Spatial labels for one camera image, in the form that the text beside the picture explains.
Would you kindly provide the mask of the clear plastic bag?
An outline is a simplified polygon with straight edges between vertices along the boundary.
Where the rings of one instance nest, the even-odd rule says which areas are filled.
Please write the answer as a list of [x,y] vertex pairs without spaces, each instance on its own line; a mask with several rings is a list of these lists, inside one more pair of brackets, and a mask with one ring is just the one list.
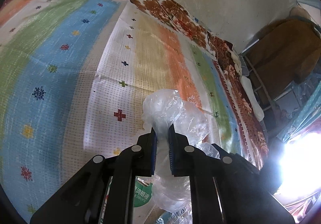
[[191,201],[189,177],[179,172],[188,166],[185,148],[218,157],[218,151],[203,141],[209,134],[207,118],[194,104],[184,101],[178,90],[161,89],[143,101],[142,120],[157,138],[152,198],[157,207],[174,213]]

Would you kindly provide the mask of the green white medicine box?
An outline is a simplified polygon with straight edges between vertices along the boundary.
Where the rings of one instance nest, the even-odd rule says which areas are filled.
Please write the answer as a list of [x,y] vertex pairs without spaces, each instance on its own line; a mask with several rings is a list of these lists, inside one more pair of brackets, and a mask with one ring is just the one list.
[[135,179],[133,206],[144,206],[152,197],[152,183],[139,177]]

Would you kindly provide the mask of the blue printed clear package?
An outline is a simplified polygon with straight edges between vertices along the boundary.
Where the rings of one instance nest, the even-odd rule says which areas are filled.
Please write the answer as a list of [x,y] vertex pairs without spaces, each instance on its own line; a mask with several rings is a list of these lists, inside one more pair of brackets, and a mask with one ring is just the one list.
[[181,209],[178,212],[164,212],[156,219],[155,224],[190,224],[192,221],[192,212],[187,208]]

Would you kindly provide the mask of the striped colourful bed mat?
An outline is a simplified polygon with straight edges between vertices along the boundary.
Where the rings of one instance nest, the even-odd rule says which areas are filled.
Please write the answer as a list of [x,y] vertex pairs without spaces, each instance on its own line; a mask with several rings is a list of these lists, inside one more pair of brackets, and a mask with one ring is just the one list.
[[231,70],[132,3],[5,0],[1,8],[1,186],[26,222],[92,156],[143,130],[144,99],[178,90],[207,118],[206,139],[262,157]]

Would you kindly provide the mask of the blue patterned hanging cloth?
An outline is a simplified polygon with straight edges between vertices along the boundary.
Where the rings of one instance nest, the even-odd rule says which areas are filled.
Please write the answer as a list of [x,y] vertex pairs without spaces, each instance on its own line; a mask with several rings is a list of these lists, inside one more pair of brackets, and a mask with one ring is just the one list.
[[288,142],[318,118],[320,118],[320,83],[299,113],[277,134],[276,138]]

